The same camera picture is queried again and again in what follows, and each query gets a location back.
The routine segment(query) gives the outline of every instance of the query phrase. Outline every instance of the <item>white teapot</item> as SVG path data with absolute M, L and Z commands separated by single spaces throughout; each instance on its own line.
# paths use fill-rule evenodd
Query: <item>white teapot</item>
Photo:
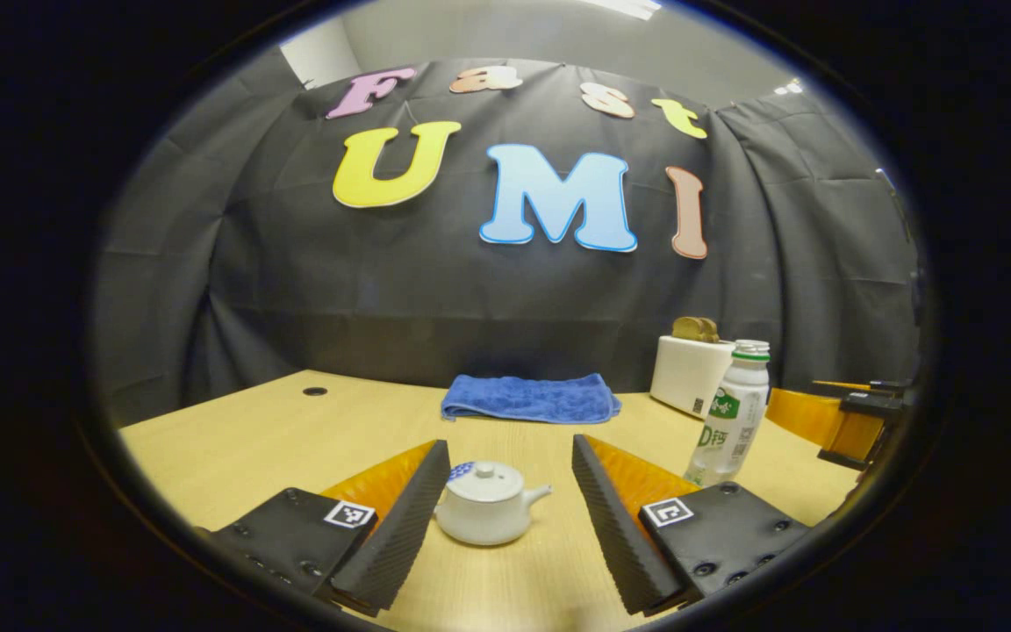
M 529 507 L 553 492 L 553 485 L 525 488 L 522 472 L 504 463 L 470 461 L 456 465 L 447 496 L 435 509 L 439 528 L 468 544 L 503 544 L 529 529 Z

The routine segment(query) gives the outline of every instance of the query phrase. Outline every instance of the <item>teapot spout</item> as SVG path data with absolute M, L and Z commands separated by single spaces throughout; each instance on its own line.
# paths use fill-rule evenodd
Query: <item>teapot spout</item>
M 522 492 L 522 504 L 525 505 L 525 509 L 533 507 L 533 504 L 537 501 L 541 501 L 545 495 L 553 492 L 553 485 L 546 484 L 544 487 L 538 487 L 536 489 L 526 489 Z

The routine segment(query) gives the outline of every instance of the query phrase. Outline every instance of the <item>blue towel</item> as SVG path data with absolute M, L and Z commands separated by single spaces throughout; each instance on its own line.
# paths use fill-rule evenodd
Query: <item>blue towel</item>
M 442 419 L 489 416 L 550 424 L 602 424 L 619 401 L 599 373 L 577 380 L 458 376 L 442 399 Z

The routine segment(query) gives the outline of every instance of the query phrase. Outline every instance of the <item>plastic bottle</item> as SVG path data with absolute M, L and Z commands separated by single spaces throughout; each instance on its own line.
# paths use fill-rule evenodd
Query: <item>plastic bottle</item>
M 769 360 L 768 343 L 735 341 L 731 367 L 723 375 L 705 417 L 705 429 L 688 460 L 685 480 L 709 487 L 733 480 L 739 472 L 770 400 Z

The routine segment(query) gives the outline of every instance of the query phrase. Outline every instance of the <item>teapot lid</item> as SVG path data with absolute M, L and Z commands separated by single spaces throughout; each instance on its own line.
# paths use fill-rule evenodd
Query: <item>teapot lid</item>
M 525 476 L 505 463 L 467 461 L 455 465 L 447 479 L 447 490 L 475 503 L 500 503 L 525 488 Z

